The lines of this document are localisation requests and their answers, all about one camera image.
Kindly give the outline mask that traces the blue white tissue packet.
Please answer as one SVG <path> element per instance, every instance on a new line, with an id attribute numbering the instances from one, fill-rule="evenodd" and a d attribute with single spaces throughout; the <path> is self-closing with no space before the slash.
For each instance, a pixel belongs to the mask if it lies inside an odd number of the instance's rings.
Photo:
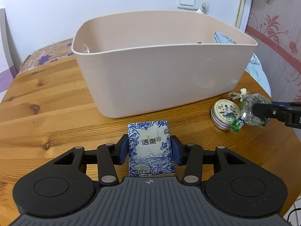
<path id="1" fill-rule="evenodd" d="M 130 177 L 175 174 L 166 120 L 128 124 L 128 169 Z"/>

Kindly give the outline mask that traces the green dried herb bag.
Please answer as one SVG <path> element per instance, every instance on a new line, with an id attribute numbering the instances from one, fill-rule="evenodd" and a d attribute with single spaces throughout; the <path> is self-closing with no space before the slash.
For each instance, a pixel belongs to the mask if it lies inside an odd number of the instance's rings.
<path id="1" fill-rule="evenodd" d="M 252 108 L 255 104 L 271 104 L 272 102 L 265 96 L 255 94 L 245 94 L 241 97 L 240 116 L 232 122 L 232 131 L 238 132 L 244 124 L 264 127 L 268 124 L 268 117 L 257 117 Z"/>

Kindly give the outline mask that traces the bear hair clip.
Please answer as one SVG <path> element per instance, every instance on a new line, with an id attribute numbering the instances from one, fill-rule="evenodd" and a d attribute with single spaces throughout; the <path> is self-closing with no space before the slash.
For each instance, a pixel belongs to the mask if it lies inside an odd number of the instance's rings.
<path id="1" fill-rule="evenodd" d="M 243 98 L 248 94 L 249 91 L 246 88 L 241 88 L 239 92 L 230 92 L 228 97 L 233 101 L 239 99 L 242 102 Z"/>

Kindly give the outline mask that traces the round metal balm tin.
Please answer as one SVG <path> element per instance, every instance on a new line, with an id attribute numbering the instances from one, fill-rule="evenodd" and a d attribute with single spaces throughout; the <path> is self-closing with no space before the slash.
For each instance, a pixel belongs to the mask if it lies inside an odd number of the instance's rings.
<path id="1" fill-rule="evenodd" d="M 233 121 L 239 116 L 239 107 L 227 99 L 218 100 L 211 108 L 211 120 L 221 130 L 231 130 Z"/>

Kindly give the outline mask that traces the light blue blanket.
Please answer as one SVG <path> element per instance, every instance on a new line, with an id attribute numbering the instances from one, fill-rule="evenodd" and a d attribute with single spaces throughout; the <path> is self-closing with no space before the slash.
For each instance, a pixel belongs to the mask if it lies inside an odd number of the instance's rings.
<path id="1" fill-rule="evenodd" d="M 236 44 L 236 42 L 221 32 L 214 33 L 214 41 L 219 44 Z M 271 97 L 271 88 L 267 76 L 262 68 L 259 58 L 253 53 L 245 71 L 265 90 Z"/>

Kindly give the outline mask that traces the floral pink wardrobe panel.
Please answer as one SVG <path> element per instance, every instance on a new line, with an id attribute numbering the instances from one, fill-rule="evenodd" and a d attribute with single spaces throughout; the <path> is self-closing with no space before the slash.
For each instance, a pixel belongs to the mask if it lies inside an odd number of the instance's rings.
<path id="1" fill-rule="evenodd" d="M 300 102 L 300 0 L 252 0 L 246 32 L 258 42 L 271 97 Z"/>

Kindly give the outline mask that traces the beige plastic storage bin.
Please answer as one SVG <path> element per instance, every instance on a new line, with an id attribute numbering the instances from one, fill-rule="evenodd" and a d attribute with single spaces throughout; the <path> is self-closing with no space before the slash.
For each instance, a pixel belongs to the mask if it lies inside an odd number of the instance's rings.
<path id="1" fill-rule="evenodd" d="M 100 113 L 122 118 L 229 92 L 256 47 L 209 15 L 138 11 L 85 22 L 71 50 Z"/>

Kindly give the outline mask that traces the floral patterned mat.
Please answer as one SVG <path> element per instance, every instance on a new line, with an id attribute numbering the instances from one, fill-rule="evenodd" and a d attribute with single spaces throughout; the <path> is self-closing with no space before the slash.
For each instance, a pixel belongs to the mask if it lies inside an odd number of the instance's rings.
<path id="1" fill-rule="evenodd" d="M 75 57 L 71 50 L 72 42 L 73 39 L 70 38 L 34 51 L 22 63 L 15 79 L 27 75 L 35 75 L 50 66 L 74 60 Z"/>

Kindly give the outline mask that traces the purple white headboard panel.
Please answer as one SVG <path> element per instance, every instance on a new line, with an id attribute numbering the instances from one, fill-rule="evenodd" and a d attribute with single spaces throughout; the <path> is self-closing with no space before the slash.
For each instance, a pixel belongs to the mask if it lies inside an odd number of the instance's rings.
<path id="1" fill-rule="evenodd" d="M 4 98 L 9 86 L 17 75 L 14 66 L 7 36 L 5 9 L 1 8 L 1 37 L 0 37 L 0 98 Z"/>

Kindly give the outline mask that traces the white door frame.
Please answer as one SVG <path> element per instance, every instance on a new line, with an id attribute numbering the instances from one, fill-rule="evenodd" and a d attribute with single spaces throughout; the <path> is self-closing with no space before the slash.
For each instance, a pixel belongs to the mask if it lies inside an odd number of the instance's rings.
<path id="1" fill-rule="evenodd" d="M 252 0 L 240 0 L 235 27 L 245 32 L 251 11 Z"/>

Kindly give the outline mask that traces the white wall socket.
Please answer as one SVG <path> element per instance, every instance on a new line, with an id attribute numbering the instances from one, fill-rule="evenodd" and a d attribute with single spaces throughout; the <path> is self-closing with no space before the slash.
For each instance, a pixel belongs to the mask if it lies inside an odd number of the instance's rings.
<path id="1" fill-rule="evenodd" d="M 194 10 L 200 10 L 203 14 L 208 14 L 210 9 L 210 0 L 195 0 Z"/>

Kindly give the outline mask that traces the white light switch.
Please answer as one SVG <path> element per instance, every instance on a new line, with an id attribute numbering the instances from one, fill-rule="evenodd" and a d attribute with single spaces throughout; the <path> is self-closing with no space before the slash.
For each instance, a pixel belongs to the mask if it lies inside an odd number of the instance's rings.
<path id="1" fill-rule="evenodd" d="M 194 10 L 195 0 L 178 0 L 177 7 L 179 9 Z"/>

